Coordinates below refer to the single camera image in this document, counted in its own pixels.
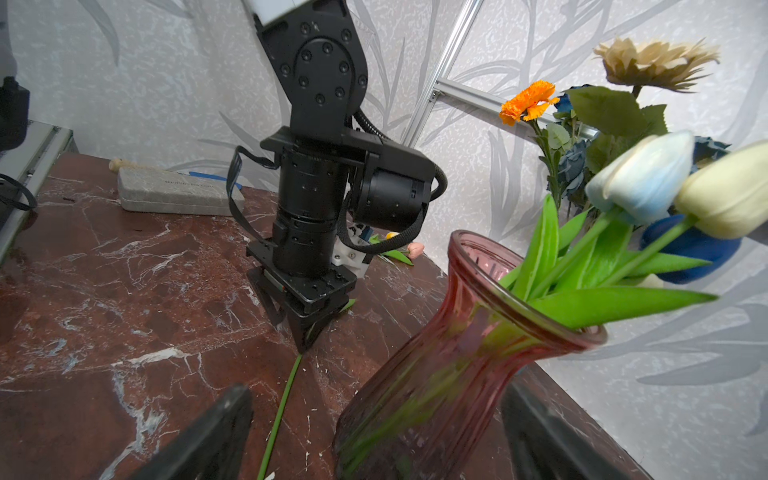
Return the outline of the red glass vase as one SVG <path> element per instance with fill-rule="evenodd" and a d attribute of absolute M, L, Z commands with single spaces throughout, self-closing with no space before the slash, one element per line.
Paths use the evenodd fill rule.
<path fill-rule="evenodd" d="M 506 247 L 457 230 L 448 259 L 438 312 L 339 417 L 336 478 L 457 478 L 520 369 L 606 342 L 604 328 L 566 328 L 500 285 L 523 262 Z"/>

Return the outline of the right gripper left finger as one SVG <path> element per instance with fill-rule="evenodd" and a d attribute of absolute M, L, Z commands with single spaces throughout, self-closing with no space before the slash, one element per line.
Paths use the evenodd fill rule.
<path fill-rule="evenodd" d="M 236 479 L 252 418 L 250 390 L 234 385 L 131 477 Z"/>

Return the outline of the blue tulip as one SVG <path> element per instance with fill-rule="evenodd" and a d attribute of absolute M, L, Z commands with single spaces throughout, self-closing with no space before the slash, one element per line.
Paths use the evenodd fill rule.
<path fill-rule="evenodd" d="M 572 330 L 714 300 L 712 294 L 644 283 L 651 276 L 714 265 L 714 256 L 665 250 L 693 231 L 693 218 L 683 217 L 643 250 L 630 248 L 634 226 L 626 221 L 622 208 L 614 206 L 600 214 L 590 229 L 584 227 L 585 220 L 580 214 L 561 225 L 556 205 L 547 197 L 522 265 L 502 278 L 502 286 Z"/>
<path fill-rule="evenodd" d="M 336 477 L 337 421 L 375 368 L 359 336 L 364 309 L 355 296 L 314 347 L 275 364 L 284 377 L 277 400 L 254 410 L 253 425 L 265 432 L 253 435 L 261 444 L 254 471 L 243 479 Z"/>

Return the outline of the beige sunflower stem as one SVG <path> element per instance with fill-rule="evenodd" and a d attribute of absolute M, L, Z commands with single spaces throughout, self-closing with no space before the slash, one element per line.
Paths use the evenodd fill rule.
<path fill-rule="evenodd" d="M 599 44 L 593 53 L 603 66 L 607 84 L 566 91 L 575 119 L 595 130 L 586 147 L 586 167 L 593 174 L 639 141 L 668 132 L 666 106 L 641 104 L 639 96 L 643 91 L 690 93 L 707 76 L 707 66 L 721 59 L 720 49 L 705 40 L 642 43 L 618 37 Z"/>

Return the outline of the orange marigold flower stem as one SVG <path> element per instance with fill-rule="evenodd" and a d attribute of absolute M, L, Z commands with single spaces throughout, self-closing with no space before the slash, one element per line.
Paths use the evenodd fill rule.
<path fill-rule="evenodd" d="M 555 97 L 554 84 L 538 80 L 517 94 L 511 100 L 506 101 L 500 109 L 499 117 L 505 125 L 514 126 L 523 122 L 534 131 L 533 139 L 542 152 L 540 160 L 547 167 L 547 182 L 555 206 L 561 204 L 561 188 L 558 182 L 559 160 L 555 151 L 549 144 L 548 134 L 540 127 L 538 119 L 542 117 L 549 107 L 556 105 L 560 99 Z"/>

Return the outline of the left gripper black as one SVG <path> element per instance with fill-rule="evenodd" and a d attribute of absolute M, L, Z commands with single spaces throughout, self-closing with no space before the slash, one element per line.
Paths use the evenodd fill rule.
<path fill-rule="evenodd" d="M 331 266 L 318 278 L 285 273 L 274 265 L 273 245 L 264 239 L 251 241 L 246 254 L 258 263 L 247 278 L 268 320 L 277 327 L 287 318 L 298 353 L 306 353 L 342 313 L 356 275 L 344 266 Z"/>

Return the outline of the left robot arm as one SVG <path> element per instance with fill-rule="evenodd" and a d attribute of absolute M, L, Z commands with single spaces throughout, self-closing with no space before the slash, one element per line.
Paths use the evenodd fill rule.
<path fill-rule="evenodd" d="M 375 256 L 410 244 L 444 172 L 371 124 L 364 49 L 343 1 L 249 1 L 256 35 L 286 94 L 287 125 L 264 139 L 258 163 L 280 174 L 270 237 L 254 234 L 247 274 L 273 324 L 307 351 L 346 306 L 357 278 L 336 244 Z"/>

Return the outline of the white blue-tinted tulip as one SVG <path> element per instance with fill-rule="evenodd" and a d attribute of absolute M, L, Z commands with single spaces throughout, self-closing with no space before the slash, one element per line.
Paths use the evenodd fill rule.
<path fill-rule="evenodd" d="M 688 130 L 651 135 L 594 176 L 585 192 L 601 215 L 547 276 L 536 281 L 528 298 L 543 296 L 613 221 L 643 225 L 661 219 L 690 174 L 694 148 L 695 135 Z"/>

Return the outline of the light blue rose bouquet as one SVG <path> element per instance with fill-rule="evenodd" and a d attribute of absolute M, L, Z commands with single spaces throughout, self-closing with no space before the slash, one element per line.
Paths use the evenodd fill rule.
<path fill-rule="evenodd" d="M 562 198 L 581 212 L 587 203 L 584 187 L 591 178 L 586 165 L 587 149 L 593 143 L 592 139 L 580 140 L 575 143 L 560 159 L 558 182 Z M 695 137 L 693 164 L 690 174 L 696 173 L 711 163 L 721 159 L 730 152 L 731 145 L 716 141 L 711 137 Z"/>

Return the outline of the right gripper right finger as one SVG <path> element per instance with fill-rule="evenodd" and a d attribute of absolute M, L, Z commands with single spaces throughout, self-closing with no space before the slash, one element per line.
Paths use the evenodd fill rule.
<path fill-rule="evenodd" d="M 506 388 L 502 422 L 516 479 L 626 477 L 522 386 Z"/>

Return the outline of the dark blue rose stem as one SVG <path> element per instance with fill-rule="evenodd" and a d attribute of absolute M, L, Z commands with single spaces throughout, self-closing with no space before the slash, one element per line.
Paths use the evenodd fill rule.
<path fill-rule="evenodd" d="M 580 85 L 580 86 L 573 86 L 573 87 L 570 87 L 570 88 L 564 90 L 562 92 L 562 94 L 558 97 L 558 102 L 555 104 L 556 111 L 559 114 L 565 114 L 565 113 L 571 112 L 573 107 L 572 107 L 571 100 L 570 100 L 570 97 L 569 97 L 569 92 L 571 90 L 585 88 L 585 87 L 590 87 L 590 84 L 583 84 L 583 85 Z"/>

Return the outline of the pale yellow tulip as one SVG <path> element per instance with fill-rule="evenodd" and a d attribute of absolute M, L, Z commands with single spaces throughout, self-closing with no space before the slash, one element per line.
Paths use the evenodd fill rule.
<path fill-rule="evenodd" d="M 720 240 L 745 237 L 767 222 L 767 143 L 750 145 L 689 176 L 674 204 L 684 218 L 605 280 L 615 284 L 685 232 Z"/>

